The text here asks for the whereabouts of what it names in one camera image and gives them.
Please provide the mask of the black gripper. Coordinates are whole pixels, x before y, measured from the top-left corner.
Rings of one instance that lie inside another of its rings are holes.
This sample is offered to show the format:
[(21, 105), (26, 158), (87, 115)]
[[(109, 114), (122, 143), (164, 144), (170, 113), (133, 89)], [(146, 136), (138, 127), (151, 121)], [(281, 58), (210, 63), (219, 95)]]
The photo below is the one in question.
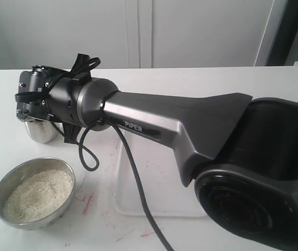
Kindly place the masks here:
[[(60, 75), (60, 69), (35, 65), (31, 71), (23, 71), (20, 75), (20, 119), (45, 120), (48, 114), (46, 100), (48, 87)], [(80, 127), (62, 123), (64, 143), (77, 144)]]

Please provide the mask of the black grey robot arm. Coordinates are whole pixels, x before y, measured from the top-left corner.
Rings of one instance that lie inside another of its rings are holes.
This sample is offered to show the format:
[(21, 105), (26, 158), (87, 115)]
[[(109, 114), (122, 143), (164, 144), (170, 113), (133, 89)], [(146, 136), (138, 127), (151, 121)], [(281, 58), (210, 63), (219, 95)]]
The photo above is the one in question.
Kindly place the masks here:
[(76, 129), (126, 130), (173, 150), (184, 186), (219, 226), (298, 250), (298, 102), (232, 93), (204, 98), (127, 93), (89, 68), (20, 75), (17, 116)]

